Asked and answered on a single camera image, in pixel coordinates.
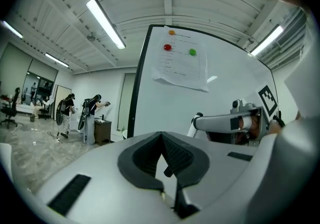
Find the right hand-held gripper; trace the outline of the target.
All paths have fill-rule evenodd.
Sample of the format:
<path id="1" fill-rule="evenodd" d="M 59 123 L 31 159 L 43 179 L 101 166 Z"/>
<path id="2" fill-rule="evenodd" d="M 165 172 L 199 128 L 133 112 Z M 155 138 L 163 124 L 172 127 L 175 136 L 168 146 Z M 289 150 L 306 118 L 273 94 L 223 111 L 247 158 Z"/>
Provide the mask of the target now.
<path id="1" fill-rule="evenodd" d="M 198 117 L 193 124 L 200 131 L 231 134 L 230 143 L 234 145 L 258 145 L 262 138 L 271 135 L 269 134 L 270 122 L 279 119 L 278 110 L 278 102 L 272 88 L 264 83 L 249 96 L 233 101 L 231 114 Z M 260 116 L 259 136 L 256 139 L 250 139 L 250 134 L 243 131 L 246 140 L 237 143 L 236 136 L 240 132 L 239 118 L 247 116 Z"/>

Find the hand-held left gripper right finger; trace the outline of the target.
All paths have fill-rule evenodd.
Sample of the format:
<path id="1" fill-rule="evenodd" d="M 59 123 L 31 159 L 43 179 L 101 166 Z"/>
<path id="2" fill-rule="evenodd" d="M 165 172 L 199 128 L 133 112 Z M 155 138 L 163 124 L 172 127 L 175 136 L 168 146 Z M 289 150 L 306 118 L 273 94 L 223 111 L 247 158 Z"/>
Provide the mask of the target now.
<path id="1" fill-rule="evenodd" d="M 173 210 L 159 224 L 252 224 L 249 204 L 262 180 L 261 147 L 156 132 L 156 147 L 176 177 Z"/>

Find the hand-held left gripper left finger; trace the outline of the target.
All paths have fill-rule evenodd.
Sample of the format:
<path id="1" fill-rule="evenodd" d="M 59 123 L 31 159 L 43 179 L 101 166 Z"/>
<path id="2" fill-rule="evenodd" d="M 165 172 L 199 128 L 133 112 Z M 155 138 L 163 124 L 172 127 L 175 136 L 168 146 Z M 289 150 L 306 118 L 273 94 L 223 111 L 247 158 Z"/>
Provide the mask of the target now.
<path id="1" fill-rule="evenodd" d="M 48 224 L 175 224 L 160 191 L 138 188 L 119 171 L 118 157 L 150 133 L 97 147 L 52 175 L 38 190 L 37 214 Z M 76 176 L 90 178 L 66 215 L 50 202 Z"/>

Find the white plastic tube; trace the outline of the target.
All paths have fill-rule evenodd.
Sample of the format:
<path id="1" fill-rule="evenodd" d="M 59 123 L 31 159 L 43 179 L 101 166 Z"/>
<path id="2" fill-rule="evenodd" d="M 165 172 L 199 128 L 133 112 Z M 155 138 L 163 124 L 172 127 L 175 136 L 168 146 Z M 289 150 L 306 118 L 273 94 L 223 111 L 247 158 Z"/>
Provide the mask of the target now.
<path id="1" fill-rule="evenodd" d="M 188 137 L 195 138 L 197 136 L 198 130 L 196 129 L 196 127 L 194 125 L 194 120 L 199 118 L 199 117 L 202 117 L 202 116 L 203 116 L 203 114 L 201 112 L 197 112 L 195 114 L 195 116 L 192 118 L 189 130 L 187 132 L 187 136 Z"/>

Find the person's right forearm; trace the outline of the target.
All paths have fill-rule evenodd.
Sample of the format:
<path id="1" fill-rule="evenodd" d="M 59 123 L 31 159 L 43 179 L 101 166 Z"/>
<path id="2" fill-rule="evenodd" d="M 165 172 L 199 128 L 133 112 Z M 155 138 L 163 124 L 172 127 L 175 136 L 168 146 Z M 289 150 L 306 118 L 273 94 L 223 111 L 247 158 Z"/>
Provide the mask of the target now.
<path id="1" fill-rule="evenodd" d="M 278 134 L 284 126 L 285 126 L 285 123 L 281 119 L 279 119 L 279 118 L 273 119 L 270 121 L 268 133 L 269 134 Z"/>

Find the black-framed rolling whiteboard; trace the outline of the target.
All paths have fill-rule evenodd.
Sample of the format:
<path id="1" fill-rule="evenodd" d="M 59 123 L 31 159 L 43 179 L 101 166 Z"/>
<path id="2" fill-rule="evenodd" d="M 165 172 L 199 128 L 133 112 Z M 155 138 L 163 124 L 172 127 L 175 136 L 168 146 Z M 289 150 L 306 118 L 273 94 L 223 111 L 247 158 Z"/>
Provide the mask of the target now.
<path id="1" fill-rule="evenodd" d="M 171 26 L 200 34 L 207 52 L 208 92 L 172 85 L 152 78 L 151 47 L 165 25 L 148 27 L 136 71 L 128 118 L 128 137 L 166 131 L 186 134 L 196 113 L 226 115 L 241 100 L 267 83 L 277 99 L 272 71 L 243 48 L 216 35 L 187 27 Z"/>

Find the person's right hand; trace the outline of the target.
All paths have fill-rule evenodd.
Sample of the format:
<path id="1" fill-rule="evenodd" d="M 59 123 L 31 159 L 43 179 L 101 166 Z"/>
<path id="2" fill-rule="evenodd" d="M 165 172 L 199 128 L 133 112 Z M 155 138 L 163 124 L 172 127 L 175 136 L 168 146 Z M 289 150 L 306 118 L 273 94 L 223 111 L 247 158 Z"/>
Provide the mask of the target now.
<path id="1" fill-rule="evenodd" d="M 260 116 L 251 115 L 239 118 L 239 132 L 236 135 L 236 142 L 238 144 L 244 142 L 247 137 L 245 132 L 249 133 L 249 138 L 255 140 L 260 135 Z"/>

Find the dark wooden cabinet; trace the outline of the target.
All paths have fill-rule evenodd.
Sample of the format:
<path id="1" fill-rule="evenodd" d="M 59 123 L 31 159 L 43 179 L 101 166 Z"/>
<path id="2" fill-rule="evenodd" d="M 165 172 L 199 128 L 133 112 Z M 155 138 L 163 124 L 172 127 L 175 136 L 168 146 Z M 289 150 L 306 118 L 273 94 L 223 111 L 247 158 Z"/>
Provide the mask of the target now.
<path id="1" fill-rule="evenodd" d="M 107 120 L 95 119 L 94 121 L 94 139 L 99 146 L 111 142 L 112 122 Z"/>

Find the white paper sheet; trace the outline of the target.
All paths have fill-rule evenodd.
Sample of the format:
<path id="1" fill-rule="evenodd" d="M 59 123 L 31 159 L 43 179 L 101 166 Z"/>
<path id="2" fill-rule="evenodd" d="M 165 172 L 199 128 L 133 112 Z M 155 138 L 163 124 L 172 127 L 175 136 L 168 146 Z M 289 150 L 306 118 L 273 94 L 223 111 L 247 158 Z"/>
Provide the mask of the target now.
<path id="1" fill-rule="evenodd" d="M 174 30 L 175 35 L 170 35 L 169 30 Z M 156 46 L 151 47 L 152 79 L 207 93 L 207 50 L 201 35 L 165 25 L 159 29 L 155 39 Z M 172 46 L 171 51 L 164 50 L 165 44 Z M 195 56 L 189 54 L 190 49 L 196 50 Z"/>

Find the ceiling tube light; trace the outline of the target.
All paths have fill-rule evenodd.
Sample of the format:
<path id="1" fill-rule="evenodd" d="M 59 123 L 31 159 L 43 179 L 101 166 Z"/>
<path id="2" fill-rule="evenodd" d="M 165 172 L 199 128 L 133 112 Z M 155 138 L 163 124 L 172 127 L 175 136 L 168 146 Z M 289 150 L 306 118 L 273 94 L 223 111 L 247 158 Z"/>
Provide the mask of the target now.
<path id="1" fill-rule="evenodd" d="M 18 37 L 19 39 L 23 38 L 23 35 L 18 32 L 14 27 L 12 27 L 9 23 L 7 23 L 4 20 L 0 20 L 0 24 L 6 28 L 7 30 L 9 30 L 11 33 L 13 33 L 16 37 Z"/>
<path id="2" fill-rule="evenodd" d="M 62 65 L 63 67 L 66 67 L 66 68 L 69 68 L 69 65 L 64 63 L 63 61 L 60 61 L 59 59 L 53 57 L 52 55 L 48 54 L 48 53 L 45 53 L 45 56 L 49 59 L 51 59 L 52 61 Z"/>
<path id="3" fill-rule="evenodd" d="M 112 42 L 116 45 L 119 50 L 124 50 L 126 48 L 126 44 L 115 29 L 114 25 L 110 21 L 106 12 L 102 8 L 101 4 L 98 0 L 89 0 L 86 3 L 86 7 L 112 40 Z"/>
<path id="4" fill-rule="evenodd" d="M 284 31 L 281 25 L 277 25 L 273 30 L 250 52 L 252 56 L 258 55 L 266 47 L 268 47 L 273 41 L 275 41 Z"/>

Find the black office chair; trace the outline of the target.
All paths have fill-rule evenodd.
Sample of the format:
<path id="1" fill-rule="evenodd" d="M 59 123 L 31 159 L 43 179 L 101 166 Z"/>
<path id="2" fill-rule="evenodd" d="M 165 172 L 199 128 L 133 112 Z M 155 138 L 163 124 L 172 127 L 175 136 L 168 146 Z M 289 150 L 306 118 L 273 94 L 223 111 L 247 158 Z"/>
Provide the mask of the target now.
<path id="1" fill-rule="evenodd" d="M 7 129 L 9 129 L 10 124 L 14 124 L 16 128 L 18 127 L 19 124 L 13 118 L 18 113 L 17 100 L 18 100 L 20 91 L 21 91 L 21 89 L 19 87 L 17 87 L 15 89 L 14 97 L 13 97 L 12 101 L 9 103 L 9 106 L 5 106 L 0 109 L 0 112 L 5 114 L 5 117 L 6 117 L 4 120 L 0 121 L 0 126 L 3 123 L 7 123 L 7 125 L 6 125 Z"/>

